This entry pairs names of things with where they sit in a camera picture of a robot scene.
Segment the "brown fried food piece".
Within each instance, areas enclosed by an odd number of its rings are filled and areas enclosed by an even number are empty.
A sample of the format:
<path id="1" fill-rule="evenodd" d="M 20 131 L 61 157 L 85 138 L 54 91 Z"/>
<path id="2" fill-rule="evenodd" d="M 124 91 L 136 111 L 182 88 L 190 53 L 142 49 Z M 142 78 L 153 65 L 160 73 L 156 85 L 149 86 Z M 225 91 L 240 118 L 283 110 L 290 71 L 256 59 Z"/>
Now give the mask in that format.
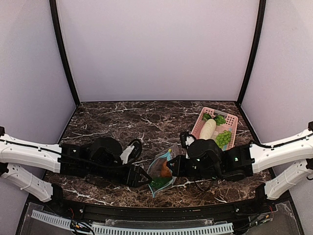
<path id="1" fill-rule="evenodd" d="M 171 178 L 172 173 L 171 173 L 170 169 L 166 166 L 166 162 L 167 161 L 164 161 L 162 164 L 160 176 L 162 178 Z"/>

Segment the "green cucumber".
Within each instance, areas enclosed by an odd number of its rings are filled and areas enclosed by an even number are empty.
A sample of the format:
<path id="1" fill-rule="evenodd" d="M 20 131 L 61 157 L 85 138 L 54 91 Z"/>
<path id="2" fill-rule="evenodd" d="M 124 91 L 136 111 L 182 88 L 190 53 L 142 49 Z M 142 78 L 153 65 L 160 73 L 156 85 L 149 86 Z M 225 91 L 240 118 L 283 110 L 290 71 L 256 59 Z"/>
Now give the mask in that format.
<path id="1" fill-rule="evenodd" d="M 162 187 L 165 187 L 171 180 L 172 178 L 170 177 L 156 177 L 153 178 L 150 182 L 150 187 L 154 189 L 160 189 Z"/>

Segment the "clear zip top bag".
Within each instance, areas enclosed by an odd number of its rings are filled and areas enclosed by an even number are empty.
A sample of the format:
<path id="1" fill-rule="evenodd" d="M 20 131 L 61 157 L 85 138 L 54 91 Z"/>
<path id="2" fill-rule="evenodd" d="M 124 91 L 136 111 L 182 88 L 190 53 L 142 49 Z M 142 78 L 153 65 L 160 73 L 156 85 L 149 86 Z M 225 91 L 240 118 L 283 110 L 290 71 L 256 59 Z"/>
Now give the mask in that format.
<path id="1" fill-rule="evenodd" d="M 175 143 L 158 153 L 150 164 L 147 173 L 152 178 L 148 185 L 152 198 L 156 198 L 161 192 L 168 190 L 174 184 L 176 177 L 172 175 L 167 163 L 179 154 L 179 146 Z"/>

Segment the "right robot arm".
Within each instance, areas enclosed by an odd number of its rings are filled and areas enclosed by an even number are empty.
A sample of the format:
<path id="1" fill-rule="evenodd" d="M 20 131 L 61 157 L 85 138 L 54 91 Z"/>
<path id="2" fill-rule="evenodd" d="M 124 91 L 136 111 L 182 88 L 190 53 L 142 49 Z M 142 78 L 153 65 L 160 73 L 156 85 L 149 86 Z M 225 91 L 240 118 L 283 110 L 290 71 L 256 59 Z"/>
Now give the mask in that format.
<path id="1" fill-rule="evenodd" d="M 295 136 L 261 144 L 251 141 L 222 151 L 213 139 L 196 139 L 183 132 L 180 135 L 185 155 L 167 162 L 175 177 L 196 177 L 239 181 L 265 169 L 290 163 L 274 179 L 255 190 L 259 201 L 276 200 L 285 191 L 313 173 L 313 124 Z"/>

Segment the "green grape bunch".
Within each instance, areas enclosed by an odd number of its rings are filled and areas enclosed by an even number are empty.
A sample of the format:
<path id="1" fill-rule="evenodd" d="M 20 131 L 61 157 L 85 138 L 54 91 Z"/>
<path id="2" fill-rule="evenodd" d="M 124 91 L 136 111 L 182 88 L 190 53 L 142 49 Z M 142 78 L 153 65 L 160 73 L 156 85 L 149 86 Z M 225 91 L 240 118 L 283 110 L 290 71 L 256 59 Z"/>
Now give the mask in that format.
<path id="1" fill-rule="evenodd" d="M 216 144 L 219 148 L 223 148 L 225 145 L 230 143 L 232 133 L 224 130 L 216 136 Z"/>

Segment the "pink plastic basket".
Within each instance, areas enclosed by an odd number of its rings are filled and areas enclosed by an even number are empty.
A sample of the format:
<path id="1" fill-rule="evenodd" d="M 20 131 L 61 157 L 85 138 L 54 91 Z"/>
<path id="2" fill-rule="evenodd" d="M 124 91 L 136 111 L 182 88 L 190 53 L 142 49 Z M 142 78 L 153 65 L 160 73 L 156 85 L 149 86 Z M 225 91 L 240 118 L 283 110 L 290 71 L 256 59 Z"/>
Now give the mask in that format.
<path id="1" fill-rule="evenodd" d="M 206 121 L 202 120 L 202 116 L 204 113 L 210 114 L 212 117 L 215 117 L 217 115 L 221 115 L 225 118 L 226 124 L 216 126 L 215 132 L 213 136 L 210 138 L 216 142 L 216 136 L 219 133 L 222 133 L 224 130 L 230 131 L 232 133 L 230 143 L 225 145 L 221 150 L 226 151 L 231 149 L 234 146 L 235 142 L 235 134 L 237 130 L 237 124 L 238 124 L 238 118 L 234 115 L 224 113 L 222 111 L 216 111 L 214 109 L 203 107 L 196 124 L 194 125 L 193 130 L 191 131 L 191 134 L 196 138 L 199 139 L 200 131 Z"/>

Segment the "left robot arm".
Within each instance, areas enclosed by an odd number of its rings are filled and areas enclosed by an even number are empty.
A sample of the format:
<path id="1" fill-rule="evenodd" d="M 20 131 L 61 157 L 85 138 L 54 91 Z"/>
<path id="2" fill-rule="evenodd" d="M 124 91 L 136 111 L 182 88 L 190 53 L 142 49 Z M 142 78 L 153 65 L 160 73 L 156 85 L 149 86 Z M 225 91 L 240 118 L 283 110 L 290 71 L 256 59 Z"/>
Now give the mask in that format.
<path id="1" fill-rule="evenodd" d="M 152 181 L 143 168 L 134 165 L 141 152 L 139 139 L 132 140 L 125 149 L 111 137 L 100 137 L 81 146 L 41 144 L 14 138 L 1 127 L 0 176 L 44 203 L 61 201 L 60 186 L 39 179 L 23 166 L 81 178 L 95 175 L 136 188 Z"/>

